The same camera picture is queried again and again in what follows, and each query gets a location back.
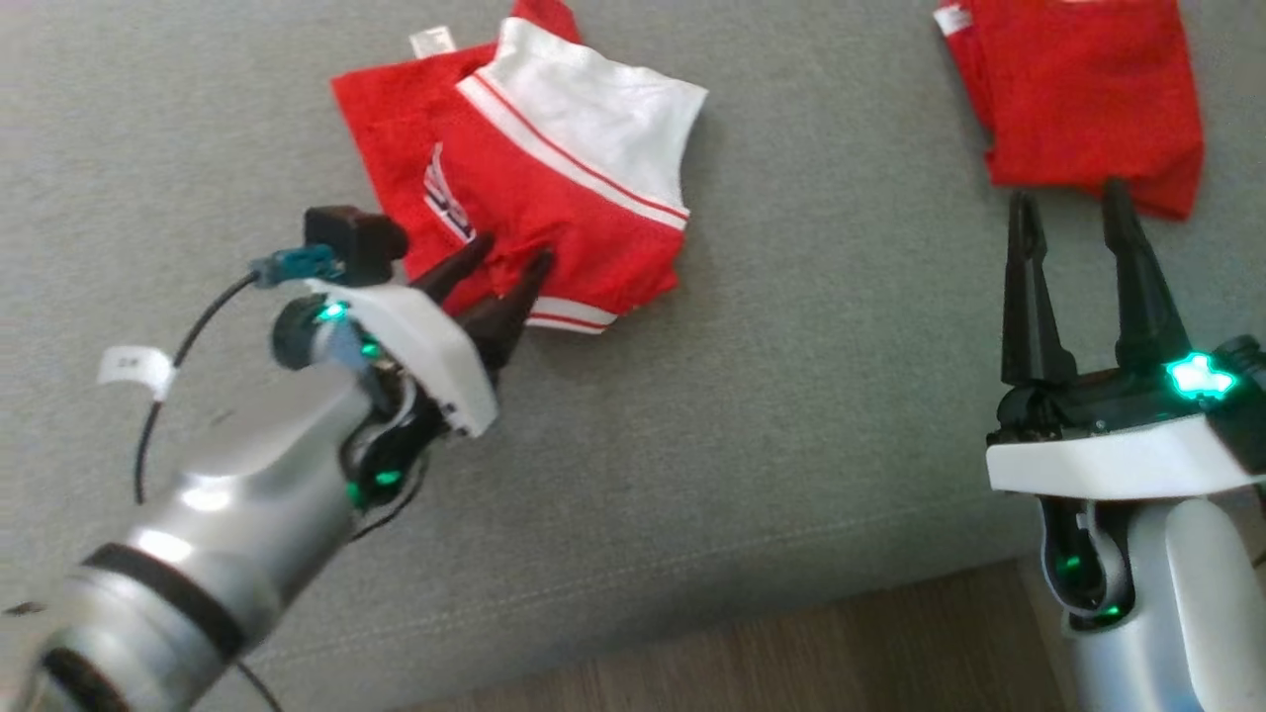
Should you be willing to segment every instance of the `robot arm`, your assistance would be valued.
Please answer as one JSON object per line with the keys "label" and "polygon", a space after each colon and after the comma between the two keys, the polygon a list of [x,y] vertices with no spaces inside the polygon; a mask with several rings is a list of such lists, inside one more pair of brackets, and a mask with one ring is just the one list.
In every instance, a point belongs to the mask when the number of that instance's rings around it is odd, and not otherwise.
{"label": "robot arm", "polygon": [[494,383],[551,266],[458,321],[437,303],[487,255],[486,237],[410,286],[386,284],[403,233],[382,217],[314,209],[314,296],[273,332],[292,372],[186,452],[171,498],[87,556],[47,611],[6,621],[16,641],[4,709],[182,709],[262,642],[377,508],[420,483],[427,446],[477,437]]}
{"label": "robot arm", "polygon": [[1191,351],[1125,185],[1104,191],[1119,367],[1077,372],[1042,274],[1037,207],[1012,201],[994,489],[1036,494],[1042,568],[1090,712],[1257,711],[1266,599],[1227,514],[1201,499],[1266,480],[1266,356]]}

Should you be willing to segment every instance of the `gray couch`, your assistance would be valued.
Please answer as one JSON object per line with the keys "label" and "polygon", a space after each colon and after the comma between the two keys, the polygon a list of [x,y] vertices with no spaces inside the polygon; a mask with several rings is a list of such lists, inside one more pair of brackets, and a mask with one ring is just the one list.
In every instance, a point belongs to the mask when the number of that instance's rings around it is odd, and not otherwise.
{"label": "gray couch", "polygon": [[[375,200],[327,80],[505,0],[47,0],[5,10],[6,552],[38,595],[134,514],[147,394],[101,350],[173,348],[315,204]],[[613,58],[711,90],[681,288],[605,336],[533,332],[504,417],[339,556],[251,660],[290,709],[373,709],[738,616],[1032,551],[991,493],[1005,236],[933,0],[573,0]],[[1266,10],[1185,3],[1208,134],[1186,224],[1148,220],[1193,338],[1266,331]],[[1112,364],[1096,205],[1042,191],[1066,345]],[[277,374],[248,293],[205,334],[153,488]],[[258,708],[228,675],[205,707]]]}

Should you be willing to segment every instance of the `black cable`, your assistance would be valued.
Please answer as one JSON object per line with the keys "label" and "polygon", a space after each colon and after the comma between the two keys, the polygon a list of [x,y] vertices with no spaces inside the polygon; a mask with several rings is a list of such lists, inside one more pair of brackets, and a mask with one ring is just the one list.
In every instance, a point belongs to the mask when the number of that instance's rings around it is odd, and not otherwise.
{"label": "black cable", "polygon": [[[1257,503],[1261,504],[1262,518],[1266,519],[1266,483],[1257,485]],[[1261,569],[1262,564],[1266,564],[1266,551],[1262,551],[1257,555],[1257,559],[1253,559],[1253,569]]]}
{"label": "black cable", "polygon": [[268,704],[268,709],[271,709],[272,712],[284,712],[281,709],[281,703],[277,702],[277,698],[272,696],[272,690],[268,689],[268,685],[263,684],[263,680],[260,679],[260,675],[254,674],[254,670],[248,668],[247,664],[242,661],[237,663],[237,669],[238,673],[242,673],[242,677],[246,678],[246,682],[251,683],[254,690],[260,693],[260,697],[263,698],[263,702]]}
{"label": "black cable", "polygon": [[[225,289],[206,307],[206,309],[203,310],[203,315],[197,317],[192,328],[190,328],[189,333],[185,334],[185,341],[182,341],[180,343],[180,348],[176,350],[176,357],[171,362],[173,370],[172,375],[175,375],[175,371],[185,364],[189,351],[194,347],[194,342],[197,341],[199,334],[203,333],[203,329],[206,328],[206,324],[211,321],[211,317],[214,317],[220,308],[228,304],[230,299],[237,296],[238,293],[254,284],[258,279],[258,272],[246,275],[233,283],[232,286]],[[160,410],[162,410],[162,400],[154,400],[153,404],[149,405],[149,416],[146,417],[146,424],[141,428],[141,440],[137,441],[137,460],[132,467],[132,492],[137,504],[146,503],[146,456],[149,454],[149,438],[153,436]]]}
{"label": "black cable", "polygon": [[400,502],[390,512],[387,512],[385,517],[352,535],[352,538],[348,541],[348,544],[352,544],[353,541],[361,541],[362,538],[370,536],[375,531],[381,530],[382,527],[390,524],[391,519],[399,517],[400,512],[404,512],[404,508],[408,507],[418,497],[419,492],[422,492],[422,475],[423,475],[422,471],[414,475],[413,486],[409,488],[409,493],[405,494],[404,498],[400,499]]}

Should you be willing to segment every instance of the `black band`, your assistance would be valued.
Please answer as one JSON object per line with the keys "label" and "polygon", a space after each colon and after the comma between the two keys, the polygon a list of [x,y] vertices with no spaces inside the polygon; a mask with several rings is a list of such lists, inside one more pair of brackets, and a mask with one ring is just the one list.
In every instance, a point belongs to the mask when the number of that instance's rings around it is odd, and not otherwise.
{"label": "black band", "polygon": [[84,560],[85,566],[137,582],[180,611],[215,645],[225,661],[237,659],[246,635],[237,620],[203,587],[167,564],[122,544],[106,544]]}
{"label": "black band", "polygon": [[84,709],[94,712],[128,712],[129,707],[110,680],[82,655],[66,647],[49,650],[41,664],[48,677]]}

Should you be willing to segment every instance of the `white label tag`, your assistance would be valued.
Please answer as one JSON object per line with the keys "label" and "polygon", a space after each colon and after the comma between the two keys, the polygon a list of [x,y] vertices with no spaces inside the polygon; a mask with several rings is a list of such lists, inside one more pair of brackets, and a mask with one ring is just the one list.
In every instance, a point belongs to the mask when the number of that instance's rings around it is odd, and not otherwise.
{"label": "white label tag", "polygon": [[453,34],[448,32],[447,25],[433,27],[410,34],[409,44],[413,46],[413,56],[419,60],[457,51],[457,44],[453,43]]}
{"label": "white label tag", "polygon": [[96,383],[132,381],[149,386],[154,400],[167,398],[176,369],[166,353],[151,346],[111,346],[101,355]]}
{"label": "white label tag", "polygon": [[946,5],[932,13],[932,16],[937,19],[941,34],[946,37],[971,27],[971,13],[963,10],[962,5]]}

